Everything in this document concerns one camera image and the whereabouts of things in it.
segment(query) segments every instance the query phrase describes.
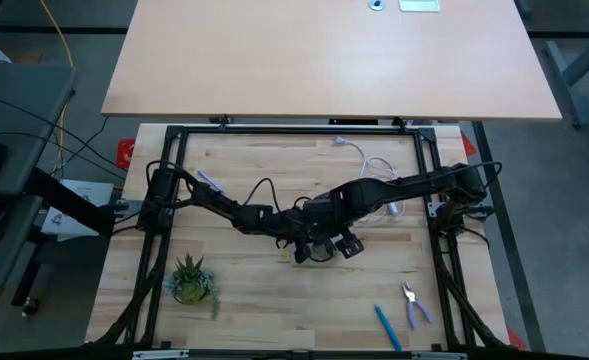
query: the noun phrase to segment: butcher block table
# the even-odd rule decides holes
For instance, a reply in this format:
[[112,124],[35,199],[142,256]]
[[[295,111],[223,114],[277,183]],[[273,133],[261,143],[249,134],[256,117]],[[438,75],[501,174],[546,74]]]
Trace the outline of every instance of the butcher block table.
[[[145,166],[160,158],[166,127],[142,124],[139,128],[123,198],[144,198]],[[457,126],[438,126],[435,131],[443,165],[467,162]],[[400,176],[418,174],[411,137],[345,138],[368,155],[385,157]],[[430,157],[426,158],[431,169]],[[225,195],[239,202],[258,180],[269,177],[281,208],[291,207],[300,196],[313,197],[358,178],[361,165],[361,155],[354,147],[334,144],[331,135],[309,134],[191,134],[184,162],[192,174],[203,170],[224,188]],[[251,203],[273,203],[269,186],[263,185]],[[178,197],[189,197],[184,183]],[[483,232],[474,220],[466,220],[466,225]],[[407,200],[402,216],[359,221],[353,230],[365,246],[361,254],[345,259],[339,253],[325,263],[308,260],[299,265],[293,256],[276,248],[273,238],[243,235],[229,221],[202,208],[178,210],[165,276],[172,274],[175,260],[183,259],[186,252],[204,256],[203,268],[214,272],[220,287],[220,314],[216,320],[210,318],[209,299],[185,306],[164,293],[154,343],[171,341],[173,348],[189,349],[391,350],[374,310],[378,304],[404,349],[429,350],[434,343],[446,348],[423,200]],[[103,335],[131,299],[143,237],[136,230],[112,237],[86,340]],[[487,245],[472,234],[464,233],[458,239],[468,298],[494,334],[507,343]],[[417,313],[418,329],[411,330],[402,281],[411,284],[431,311],[433,324]],[[147,303],[141,309],[137,339],[144,331]],[[453,310],[456,332],[462,339],[456,305]]]

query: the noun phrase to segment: wooden work surface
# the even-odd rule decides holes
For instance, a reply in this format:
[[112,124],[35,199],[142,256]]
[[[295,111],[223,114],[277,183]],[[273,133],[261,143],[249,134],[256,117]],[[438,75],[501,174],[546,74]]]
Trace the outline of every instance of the wooden work surface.
[[[124,198],[144,198],[145,165],[160,157],[166,126],[143,124],[139,128]],[[458,127],[437,127],[436,134],[444,165],[466,161]],[[400,176],[418,173],[410,137],[346,138],[368,155],[384,156]],[[329,135],[192,134],[187,144],[184,164],[188,171],[205,171],[227,196],[239,201],[259,179],[270,177],[282,208],[292,206],[299,196],[314,196],[357,178],[362,164],[355,148],[334,145]],[[179,198],[186,199],[189,193],[184,183],[181,186]],[[272,204],[269,186],[261,186],[252,203]],[[474,221],[467,226],[482,231]],[[204,268],[214,272],[220,286],[221,311],[217,320],[211,320],[209,301],[184,306],[164,294],[155,342],[170,340],[175,348],[191,349],[391,350],[374,311],[374,304],[379,304],[406,349],[427,350],[432,343],[444,344],[423,200],[406,201],[401,217],[357,223],[354,231],[363,240],[363,253],[349,260],[339,255],[327,263],[297,265],[284,257],[273,238],[243,235],[227,220],[202,208],[178,210],[165,274],[173,272],[175,259],[187,251],[205,256]],[[105,333],[130,300],[142,243],[143,233],[136,230],[112,237],[87,340]],[[497,337],[507,341],[485,243],[463,234],[458,249],[471,303]],[[419,329],[410,330],[402,281],[413,286],[433,314],[434,324],[417,314]],[[147,306],[142,309],[139,337]],[[460,321],[455,324],[461,334]]]
[[139,0],[102,112],[561,119],[514,0]]

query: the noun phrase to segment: pliers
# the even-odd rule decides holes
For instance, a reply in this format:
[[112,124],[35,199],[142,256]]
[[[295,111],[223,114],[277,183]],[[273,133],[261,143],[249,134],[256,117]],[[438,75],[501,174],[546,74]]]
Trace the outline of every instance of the pliers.
[[432,316],[430,315],[430,312],[416,298],[416,294],[414,294],[414,292],[412,291],[410,284],[408,284],[407,281],[403,281],[402,286],[403,286],[403,292],[405,293],[405,297],[407,298],[407,318],[410,322],[410,326],[412,327],[412,330],[416,330],[416,320],[414,320],[414,304],[416,304],[419,307],[419,309],[421,309],[421,311],[423,312],[423,315],[425,315],[425,318],[431,324],[433,322],[433,320],[432,320]]

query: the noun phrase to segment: potted succulent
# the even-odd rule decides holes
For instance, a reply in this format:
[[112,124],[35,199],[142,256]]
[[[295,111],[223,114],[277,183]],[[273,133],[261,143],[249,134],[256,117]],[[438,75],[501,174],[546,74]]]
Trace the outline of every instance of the potted succulent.
[[208,270],[201,270],[203,258],[194,264],[189,253],[185,255],[185,263],[176,259],[176,271],[172,277],[166,279],[163,285],[174,296],[174,300],[184,305],[194,305],[206,296],[212,297],[212,319],[218,316],[219,300],[218,286],[214,283],[214,274]]

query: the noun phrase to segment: yellow cable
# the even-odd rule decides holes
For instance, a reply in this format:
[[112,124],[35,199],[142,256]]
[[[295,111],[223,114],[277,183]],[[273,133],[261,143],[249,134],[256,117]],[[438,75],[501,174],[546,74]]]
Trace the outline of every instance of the yellow cable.
[[[65,52],[67,53],[67,60],[69,60],[70,66],[74,67],[74,60],[72,59],[72,53],[70,52],[70,47],[67,45],[67,41],[65,40],[65,36],[63,36],[63,32],[61,32],[61,28],[58,27],[58,23],[54,19],[54,16],[52,16],[50,9],[45,4],[45,0],[41,0],[41,5],[43,6],[43,10],[45,10],[45,12],[47,13],[47,16],[50,18],[52,25],[54,25],[54,27],[56,28],[56,32],[58,32],[58,35],[61,37],[61,41],[63,42],[63,47],[65,47]],[[63,159],[62,147],[65,144],[65,142],[64,142],[64,139],[65,139],[64,134],[65,133],[63,132],[63,130],[65,129],[65,115],[67,114],[67,105],[68,104],[69,103],[66,103],[65,106],[63,107],[63,111],[61,111],[61,129],[60,129],[61,147],[58,148],[58,159],[59,160]],[[58,165],[55,164],[54,170],[52,170],[52,172],[56,173],[56,170],[58,170]]]

